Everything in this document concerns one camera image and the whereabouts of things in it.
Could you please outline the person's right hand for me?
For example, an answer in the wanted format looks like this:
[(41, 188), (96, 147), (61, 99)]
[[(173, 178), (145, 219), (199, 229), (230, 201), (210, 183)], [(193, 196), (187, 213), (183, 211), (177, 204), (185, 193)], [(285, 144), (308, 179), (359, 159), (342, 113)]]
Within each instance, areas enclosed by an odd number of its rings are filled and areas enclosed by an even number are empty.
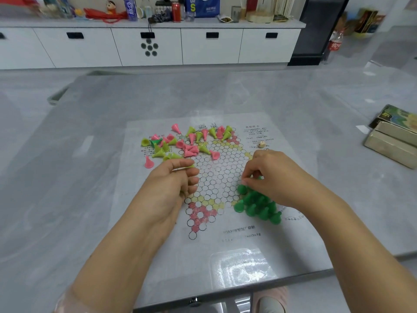
[(251, 189), (268, 196), (279, 205), (302, 211), (311, 199), (316, 179), (284, 152), (274, 150), (255, 152), (265, 152), (264, 177), (260, 188)]

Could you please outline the person's left hand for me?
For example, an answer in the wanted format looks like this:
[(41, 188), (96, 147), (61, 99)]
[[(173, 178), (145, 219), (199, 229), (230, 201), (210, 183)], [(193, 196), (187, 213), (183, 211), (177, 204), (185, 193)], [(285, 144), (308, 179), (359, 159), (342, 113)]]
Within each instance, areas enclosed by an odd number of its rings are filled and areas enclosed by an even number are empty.
[(198, 168), (161, 170), (157, 166), (134, 196), (126, 215), (144, 228), (170, 233), (184, 202), (182, 191), (194, 194), (198, 189), (198, 185), (188, 185), (188, 177), (198, 174)]

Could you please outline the person's left forearm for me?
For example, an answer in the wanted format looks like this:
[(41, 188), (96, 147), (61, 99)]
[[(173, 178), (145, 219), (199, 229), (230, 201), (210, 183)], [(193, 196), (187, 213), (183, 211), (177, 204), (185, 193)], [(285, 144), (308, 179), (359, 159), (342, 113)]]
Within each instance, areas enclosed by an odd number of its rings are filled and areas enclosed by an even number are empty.
[(173, 230), (180, 207), (130, 205), (73, 282), (76, 300), (96, 313), (130, 313), (153, 258)]

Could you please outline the printed checkers board sheet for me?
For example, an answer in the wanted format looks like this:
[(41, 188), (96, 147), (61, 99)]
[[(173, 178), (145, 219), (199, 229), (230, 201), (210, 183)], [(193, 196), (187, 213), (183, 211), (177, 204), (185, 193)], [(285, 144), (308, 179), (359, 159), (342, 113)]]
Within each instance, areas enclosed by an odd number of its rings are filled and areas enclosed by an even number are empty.
[(322, 239), (299, 211), (278, 205), (282, 221), (274, 225), (245, 212), (237, 213), (232, 206), (238, 199), (237, 186), (244, 167), (261, 140), (318, 176), (316, 154), (312, 151), (320, 145), (316, 125), (306, 121), (290, 132), (291, 123), (278, 124), (264, 112), (159, 119), (131, 116), (120, 123), (123, 137), (119, 142), (121, 153), (108, 231), (122, 217), (152, 170), (145, 168), (146, 156), (155, 166), (163, 160), (151, 157), (154, 150), (141, 146), (143, 138), (172, 134), (189, 145), (189, 138), (184, 136), (189, 126), (197, 131), (221, 125), (232, 127), (232, 137), (223, 142), (210, 134), (206, 141), (202, 138), (199, 142), (219, 152), (220, 157), (213, 160), (200, 152), (192, 158), (200, 170), (199, 188), (192, 199), (184, 200), (173, 231), (156, 254), (136, 302), (138, 307), (234, 289), (214, 290), (211, 286), (209, 259), (217, 252), (259, 248), (277, 279), (331, 268)]

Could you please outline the clear plastic bag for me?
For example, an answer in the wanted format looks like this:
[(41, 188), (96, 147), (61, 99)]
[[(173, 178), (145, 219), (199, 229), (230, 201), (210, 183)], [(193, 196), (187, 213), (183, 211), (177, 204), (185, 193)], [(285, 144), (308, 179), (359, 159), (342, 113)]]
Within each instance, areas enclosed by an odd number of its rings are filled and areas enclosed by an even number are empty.
[(278, 278), (259, 248), (240, 248), (214, 253), (210, 256), (209, 267), (211, 286), (214, 290)]

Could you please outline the white drawer cabinet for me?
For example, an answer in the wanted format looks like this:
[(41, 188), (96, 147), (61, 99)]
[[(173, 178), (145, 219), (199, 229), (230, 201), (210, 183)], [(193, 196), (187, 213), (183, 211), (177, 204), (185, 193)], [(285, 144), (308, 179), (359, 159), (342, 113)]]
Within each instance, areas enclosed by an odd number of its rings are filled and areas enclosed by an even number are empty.
[(0, 70), (288, 64), (298, 20), (257, 24), (120, 20), (0, 20)]

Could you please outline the pink slipper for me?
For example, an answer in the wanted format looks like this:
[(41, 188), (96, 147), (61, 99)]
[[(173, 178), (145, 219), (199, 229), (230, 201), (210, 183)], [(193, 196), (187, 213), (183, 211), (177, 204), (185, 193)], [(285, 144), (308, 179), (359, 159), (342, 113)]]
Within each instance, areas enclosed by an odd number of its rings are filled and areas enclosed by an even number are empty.
[(288, 288), (272, 288), (252, 294), (251, 313), (287, 313)]

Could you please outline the beige cardboard box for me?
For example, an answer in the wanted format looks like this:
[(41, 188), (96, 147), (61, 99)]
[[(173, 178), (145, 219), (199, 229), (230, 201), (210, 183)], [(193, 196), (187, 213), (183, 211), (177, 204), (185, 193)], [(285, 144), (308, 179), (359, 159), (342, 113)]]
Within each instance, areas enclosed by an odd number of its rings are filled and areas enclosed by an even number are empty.
[(410, 169), (417, 169), (417, 133), (380, 121), (363, 145)]

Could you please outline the colourful printed game box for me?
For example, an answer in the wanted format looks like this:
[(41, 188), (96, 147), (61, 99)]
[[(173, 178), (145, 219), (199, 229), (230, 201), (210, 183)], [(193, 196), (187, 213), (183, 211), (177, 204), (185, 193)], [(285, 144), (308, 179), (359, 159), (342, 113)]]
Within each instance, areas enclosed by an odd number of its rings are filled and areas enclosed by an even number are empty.
[(369, 127), (374, 129), (381, 121), (417, 134), (417, 114), (407, 112), (396, 106), (390, 104), (385, 105), (380, 113), (371, 121)]

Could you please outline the blue paper bag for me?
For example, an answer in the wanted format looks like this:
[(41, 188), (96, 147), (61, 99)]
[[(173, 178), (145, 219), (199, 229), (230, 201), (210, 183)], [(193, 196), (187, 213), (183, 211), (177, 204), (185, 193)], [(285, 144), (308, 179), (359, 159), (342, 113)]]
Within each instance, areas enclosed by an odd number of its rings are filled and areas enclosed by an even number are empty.
[(220, 14), (221, 0), (184, 0), (185, 11), (195, 18), (211, 18)]

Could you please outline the black tall cabinet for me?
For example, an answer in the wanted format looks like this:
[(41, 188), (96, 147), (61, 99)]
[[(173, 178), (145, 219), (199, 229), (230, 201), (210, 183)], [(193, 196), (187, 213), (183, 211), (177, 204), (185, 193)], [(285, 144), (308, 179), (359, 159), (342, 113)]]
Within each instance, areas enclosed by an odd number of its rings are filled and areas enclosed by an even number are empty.
[(300, 21), (305, 28), (298, 41), (288, 66), (319, 65), (338, 19), (349, 0), (306, 0)]

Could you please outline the water bottle with blue label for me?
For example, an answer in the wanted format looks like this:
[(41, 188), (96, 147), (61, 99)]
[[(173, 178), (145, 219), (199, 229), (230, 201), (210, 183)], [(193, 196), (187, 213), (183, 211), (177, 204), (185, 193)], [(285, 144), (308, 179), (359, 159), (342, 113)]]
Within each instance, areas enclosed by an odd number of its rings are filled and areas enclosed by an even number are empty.
[(126, 13), (129, 21), (137, 21), (138, 20), (138, 14), (136, 10), (136, 2), (135, 0), (123, 0)]

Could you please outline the red plastic bag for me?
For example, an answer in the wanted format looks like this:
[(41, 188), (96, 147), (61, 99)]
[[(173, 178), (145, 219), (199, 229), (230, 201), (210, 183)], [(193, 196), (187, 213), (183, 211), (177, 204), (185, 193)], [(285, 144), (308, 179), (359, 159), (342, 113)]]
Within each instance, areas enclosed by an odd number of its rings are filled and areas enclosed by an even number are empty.
[(119, 22), (120, 20), (128, 20), (128, 14), (126, 11), (120, 13), (106, 13), (103, 11), (91, 9), (91, 8), (84, 8), (84, 13), (86, 19), (89, 20), (101, 20), (107, 24), (114, 24)]

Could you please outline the row of white books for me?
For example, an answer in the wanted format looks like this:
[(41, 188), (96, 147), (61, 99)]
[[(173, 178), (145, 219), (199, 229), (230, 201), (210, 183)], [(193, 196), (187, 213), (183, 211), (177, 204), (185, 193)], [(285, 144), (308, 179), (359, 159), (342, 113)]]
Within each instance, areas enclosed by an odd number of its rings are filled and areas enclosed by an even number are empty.
[(291, 17), (291, 10), (295, 0), (274, 0), (274, 15)]

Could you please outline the colourful boxes pile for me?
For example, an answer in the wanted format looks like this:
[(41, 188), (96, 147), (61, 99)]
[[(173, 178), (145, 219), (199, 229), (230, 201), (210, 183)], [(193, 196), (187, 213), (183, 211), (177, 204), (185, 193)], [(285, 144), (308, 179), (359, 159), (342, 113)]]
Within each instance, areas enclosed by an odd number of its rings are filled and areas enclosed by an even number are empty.
[(360, 8), (355, 18), (347, 20), (345, 36), (358, 39), (370, 38), (378, 30), (386, 15), (374, 8)]

